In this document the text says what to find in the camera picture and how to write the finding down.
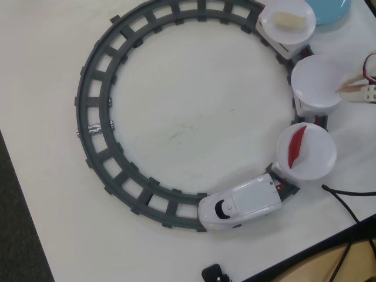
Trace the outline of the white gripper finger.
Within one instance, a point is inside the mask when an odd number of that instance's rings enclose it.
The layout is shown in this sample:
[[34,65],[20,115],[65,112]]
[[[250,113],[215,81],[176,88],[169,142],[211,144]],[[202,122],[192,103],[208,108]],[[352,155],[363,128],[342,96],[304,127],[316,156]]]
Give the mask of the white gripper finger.
[[375,104],[375,85],[353,85],[340,89],[341,99],[350,103]]

